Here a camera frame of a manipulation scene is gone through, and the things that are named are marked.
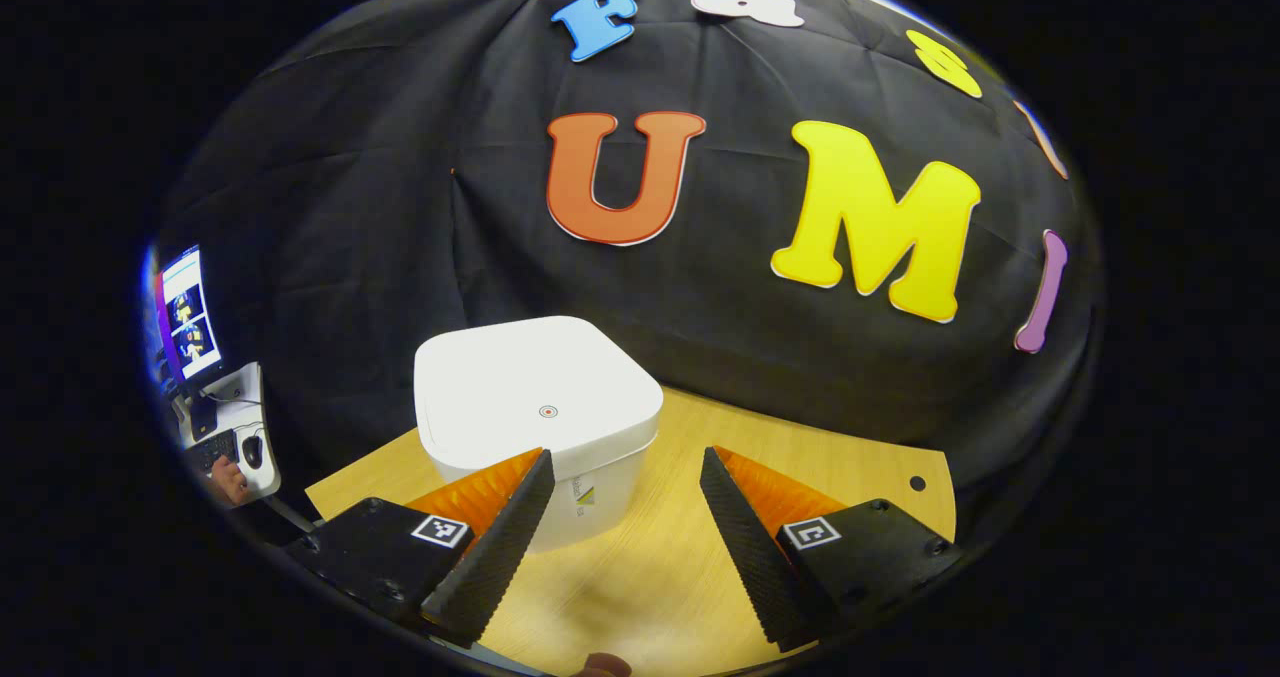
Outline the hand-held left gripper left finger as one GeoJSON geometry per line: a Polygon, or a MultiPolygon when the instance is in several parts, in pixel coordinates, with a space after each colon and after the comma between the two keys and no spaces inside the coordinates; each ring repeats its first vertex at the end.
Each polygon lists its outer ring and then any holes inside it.
{"type": "Polygon", "coordinates": [[[535,448],[394,504],[370,497],[285,554],[356,605],[462,648],[484,633],[556,488],[535,448]]]}

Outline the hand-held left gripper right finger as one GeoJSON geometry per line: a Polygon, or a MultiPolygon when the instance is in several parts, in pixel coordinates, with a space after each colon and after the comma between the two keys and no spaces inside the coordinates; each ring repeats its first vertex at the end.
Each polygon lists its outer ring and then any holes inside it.
{"type": "Polygon", "coordinates": [[[722,445],[705,449],[700,489],[781,651],[879,623],[963,558],[895,500],[845,506],[722,445]]]}

